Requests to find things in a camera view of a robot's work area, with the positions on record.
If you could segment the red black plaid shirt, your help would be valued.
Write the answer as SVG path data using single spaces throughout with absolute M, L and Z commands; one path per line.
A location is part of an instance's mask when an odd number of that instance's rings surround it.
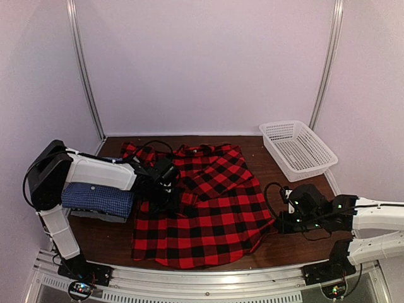
M 231 263 L 254 252 L 274 220 L 241 148 L 182 145 L 172 161 L 180 172 L 179 209 L 160 213 L 148 202 L 139 207 L 132 258 L 183 270 Z

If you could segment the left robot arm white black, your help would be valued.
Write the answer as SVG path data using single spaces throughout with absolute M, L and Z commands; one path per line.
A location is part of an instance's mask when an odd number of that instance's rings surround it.
M 179 209 L 177 187 L 180 172 L 174 154 L 148 165 L 140 152 L 120 159 L 102 158 L 68 148 L 54 140 L 29 166 L 23 179 L 23 197 L 42 222 L 57 248 L 62 264 L 77 280 L 85 280 L 91 268 L 62 210 L 62 193 L 75 183 L 113 188 L 145 199 L 151 211 Z

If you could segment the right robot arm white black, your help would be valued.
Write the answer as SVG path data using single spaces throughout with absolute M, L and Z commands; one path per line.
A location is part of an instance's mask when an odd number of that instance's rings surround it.
M 324 196 L 291 191 L 285 196 L 288 210 L 275 215 L 275 228 L 282 234 L 305 234 L 323 229 L 332 234 L 350 232 L 348 240 L 335 242 L 327 261 L 308 266 L 328 278 L 351 275 L 362 263 L 403 255 L 403 203 L 377 201 L 341 194 L 332 201 Z

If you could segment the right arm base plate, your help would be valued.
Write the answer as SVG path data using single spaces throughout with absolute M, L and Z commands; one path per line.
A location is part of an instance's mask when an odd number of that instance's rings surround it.
M 322 263 L 305 265 L 302 268 L 303 277 L 307 286 L 342 279 L 347 275 L 356 273 L 356 267 L 347 260 L 328 260 Z

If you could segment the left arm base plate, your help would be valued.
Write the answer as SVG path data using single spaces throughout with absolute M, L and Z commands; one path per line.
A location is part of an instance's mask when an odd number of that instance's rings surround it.
M 62 263 L 57 274 L 72 280 L 87 282 L 92 285 L 109 286 L 112 268 L 106 265 L 85 262 L 83 264 Z

